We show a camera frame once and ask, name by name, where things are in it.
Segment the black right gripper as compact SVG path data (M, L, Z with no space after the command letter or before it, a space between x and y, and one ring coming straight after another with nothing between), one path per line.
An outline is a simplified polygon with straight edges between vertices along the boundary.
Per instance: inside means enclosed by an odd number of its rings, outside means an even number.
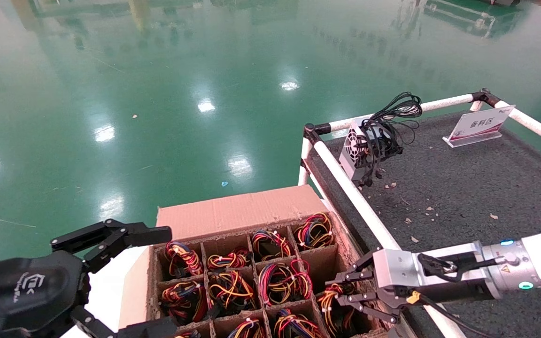
M365 253L346 271L339 272L333 280L325 282L325 291L333 296L340 306L351 307L357 312L385 323L398 324L399 310L410 307L406 298L418 291L433 302L448 304L455 302L487 301L497 299L485 279L447 282L443 279L393 279L393 309L383 310L374 285L373 252Z

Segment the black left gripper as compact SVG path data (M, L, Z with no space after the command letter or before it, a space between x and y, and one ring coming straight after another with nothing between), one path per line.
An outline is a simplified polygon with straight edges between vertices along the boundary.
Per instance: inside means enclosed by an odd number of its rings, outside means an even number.
M90 338L170 338L178 331L170 317L113 332L83 306L88 273L128 248L171 241L168 226L107 219L52 239L50 255L0 261L0 338L60 338L74 323ZM86 249L82 260L73 255Z

